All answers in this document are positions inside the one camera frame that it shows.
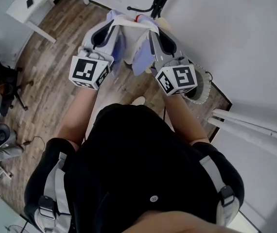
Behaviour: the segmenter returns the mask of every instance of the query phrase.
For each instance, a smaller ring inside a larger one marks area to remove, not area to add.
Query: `wooden floor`
[[[15,104],[3,119],[17,132],[18,143],[32,140],[36,135],[45,142],[53,137],[77,93],[77,88],[68,80],[71,57],[76,55],[88,29],[105,20],[106,13],[106,9],[92,3],[87,6],[82,0],[61,0],[40,25],[40,28],[57,39],[56,43],[52,44],[37,33],[32,35],[18,62],[18,66],[24,68],[20,80],[34,80],[33,86],[27,86],[21,92],[22,100],[29,110],[24,111]],[[144,96],[146,105],[162,117],[164,103],[153,77],[147,73],[134,77],[131,70],[122,67],[116,79],[109,75],[103,82],[91,125],[99,110],[106,105],[116,102],[128,104],[139,96]],[[187,103],[209,136],[215,129],[207,123],[211,111],[228,106],[214,87],[205,104]],[[0,194],[18,213],[23,213],[24,189],[42,151],[42,141],[35,138],[32,144],[25,147],[22,156],[2,162],[4,168],[13,173],[13,178],[11,182],[6,178],[1,180]]]

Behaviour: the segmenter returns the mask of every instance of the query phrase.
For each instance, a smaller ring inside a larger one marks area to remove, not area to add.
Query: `buckle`
[[[235,200],[235,193],[229,185],[224,186],[220,190],[219,196],[223,207],[226,207],[232,204],[233,201]]]
[[[47,196],[41,196],[38,203],[39,213],[46,218],[55,220],[54,201]]]

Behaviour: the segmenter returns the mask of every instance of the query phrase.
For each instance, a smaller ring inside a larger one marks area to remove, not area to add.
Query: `white pole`
[[[266,129],[272,130],[274,132],[277,132],[277,125],[275,125],[271,122],[265,122],[265,121],[262,121],[262,120],[258,120],[256,118],[252,118],[252,117],[249,117],[249,116],[244,116],[244,115],[240,115],[238,113],[224,111],[224,110],[220,110],[220,109],[214,109],[212,111],[212,114],[214,116],[220,117],[220,118],[222,118],[221,116],[226,116],[226,117],[238,119],[240,121],[247,122],[247,123],[257,125],[257,126],[260,126],[262,128],[266,128]]]
[[[245,127],[249,128],[249,129],[261,132],[263,134],[272,136],[274,138],[277,138],[277,132],[274,132],[272,130],[265,129],[265,128],[259,127],[257,125],[251,124],[251,123],[243,122],[243,121],[240,121],[238,119],[233,119],[231,117],[227,117],[227,116],[223,116],[223,115],[218,115],[218,114],[215,114],[215,113],[213,113],[213,115],[216,116],[216,117],[220,117],[222,119],[225,119],[227,121],[230,121],[230,122],[233,122],[233,123],[245,126]]]
[[[253,143],[256,146],[270,152],[271,154],[277,156],[277,143],[273,141],[266,141],[263,137],[259,137],[258,135],[253,134],[250,130],[244,129],[238,125],[235,125],[230,122],[221,122],[214,118],[209,118],[208,123],[219,127],[229,133],[232,133],[247,142]]]

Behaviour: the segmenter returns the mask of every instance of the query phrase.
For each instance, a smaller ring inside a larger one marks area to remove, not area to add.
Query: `purple cloth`
[[[120,34],[112,53],[112,56],[114,57],[112,73],[114,76],[117,75],[117,72],[120,68],[121,61],[124,56],[124,51],[125,51],[125,39],[124,39],[124,35]]]
[[[134,75],[140,75],[147,67],[150,67],[154,61],[155,58],[150,50],[149,40],[146,39],[134,55],[132,63]]]

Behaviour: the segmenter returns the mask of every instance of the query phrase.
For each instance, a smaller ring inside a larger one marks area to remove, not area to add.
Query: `shoe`
[[[143,105],[146,101],[145,97],[138,97],[137,99],[135,99],[131,105]]]

